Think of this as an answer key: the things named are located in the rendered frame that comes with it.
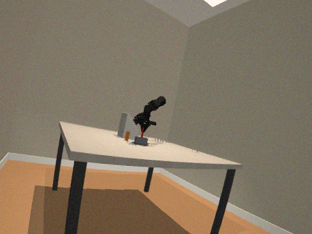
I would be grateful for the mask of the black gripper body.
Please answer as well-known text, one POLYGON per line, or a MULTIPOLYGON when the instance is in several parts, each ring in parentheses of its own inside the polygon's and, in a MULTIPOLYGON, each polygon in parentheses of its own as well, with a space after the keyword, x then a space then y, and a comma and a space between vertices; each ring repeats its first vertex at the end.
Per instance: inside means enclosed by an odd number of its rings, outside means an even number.
POLYGON ((138 121, 137 118, 134 118, 134 121, 139 122, 139 123, 143 123, 143 124, 144 124, 144 122, 145 122, 146 124, 149 124, 149 125, 151 124, 151 125, 155 125, 155 126, 156 126, 156 122, 153 122, 153 121, 150 121, 150 120, 149 120, 149 118, 150 118, 150 116, 151 116, 150 114, 144 113, 144 112, 143 112, 142 115, 144 115, 144 116, 147 115, 147 122, 146 122, 145 120, 142 121, 142 122, 140 122, 140 121, 138 121))

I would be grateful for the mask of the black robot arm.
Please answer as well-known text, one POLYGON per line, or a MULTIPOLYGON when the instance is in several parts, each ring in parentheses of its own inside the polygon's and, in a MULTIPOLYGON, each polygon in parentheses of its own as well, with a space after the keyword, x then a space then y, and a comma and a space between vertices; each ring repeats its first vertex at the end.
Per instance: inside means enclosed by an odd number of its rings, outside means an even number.
MULTIPOLYGON (((150 114, 152 111, 157 110, 158 107, 163 106, 164 104, 166 104, 166 99, 163 96, 158 97, 157 99, 154 99, 150 102, 148 102, 148 105, 144 106, 144 113, 148 113, 150 114)), ((142 115, 142 113, 138 114, 137 116, 135 116, 134 118, 138 118, 138 121, 142 122, 142 121, 147 121, 147 115, 142 115)), ((134 123, 137 125, 139 124, 139 122, 134 121, 134 123)))

